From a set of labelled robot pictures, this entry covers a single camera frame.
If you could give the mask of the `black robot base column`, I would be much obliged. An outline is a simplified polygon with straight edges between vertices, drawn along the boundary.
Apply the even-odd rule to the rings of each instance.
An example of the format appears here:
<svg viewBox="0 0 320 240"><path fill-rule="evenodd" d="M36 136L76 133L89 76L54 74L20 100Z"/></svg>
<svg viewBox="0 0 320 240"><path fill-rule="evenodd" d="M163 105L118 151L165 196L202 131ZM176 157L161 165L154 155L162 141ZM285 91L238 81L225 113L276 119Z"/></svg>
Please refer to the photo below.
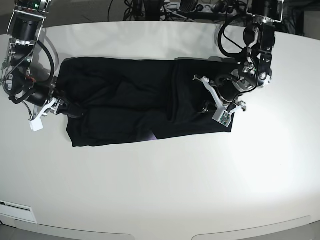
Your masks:
<svg viewBox="0 0 320 240"><path fill-rule="evenodd" d="M161 0L144 0L145 20L146 21L159 21L161 16Z"/></svg>

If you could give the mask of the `image-left robot arm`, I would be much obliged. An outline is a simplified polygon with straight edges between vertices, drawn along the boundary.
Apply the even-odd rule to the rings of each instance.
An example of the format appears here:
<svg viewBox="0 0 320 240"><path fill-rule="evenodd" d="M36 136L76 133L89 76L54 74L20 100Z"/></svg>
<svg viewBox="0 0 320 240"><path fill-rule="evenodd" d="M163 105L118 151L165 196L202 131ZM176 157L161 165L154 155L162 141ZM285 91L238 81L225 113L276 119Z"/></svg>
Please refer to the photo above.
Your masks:
<svg viewBox="0 0 320 240"><path fill-rule="evenodd" d="M49 112L70 118L80 118L84 114L83 109L57 89L54 59L40 40L50 5L49 0L16 0L7 28L10 38L1 68L0 84L15 105L34 105L34 112L29 113L32 121ZM45 80L36 79L31 71L37 47L44 51L50 64L49 76Z"/></svg>

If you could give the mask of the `image-right robot arm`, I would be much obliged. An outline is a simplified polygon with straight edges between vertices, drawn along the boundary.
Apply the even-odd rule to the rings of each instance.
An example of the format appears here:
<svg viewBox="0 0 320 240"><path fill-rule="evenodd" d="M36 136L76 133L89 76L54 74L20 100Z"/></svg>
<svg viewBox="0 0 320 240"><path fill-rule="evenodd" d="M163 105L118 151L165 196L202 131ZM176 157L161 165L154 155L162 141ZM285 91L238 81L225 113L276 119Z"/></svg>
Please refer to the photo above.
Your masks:
<svg viewBox="0 0 320 240"><path fill-rule="evenodd" d="M284 1L254 0L248 5L238 0L219 0L213 6L213 12L228 15L234 11L237 15L227 16L217 35L216 43L225 59L213 63L215 71L207 79L213 97L202 104L202 114L222 111L230 115L236 108L245 109L239 98L263 88L272 79L276 28L283 20ZM224 48L223 38L227 27L239 19L246 21L242 35L245 46L231 53Z"/></svg>

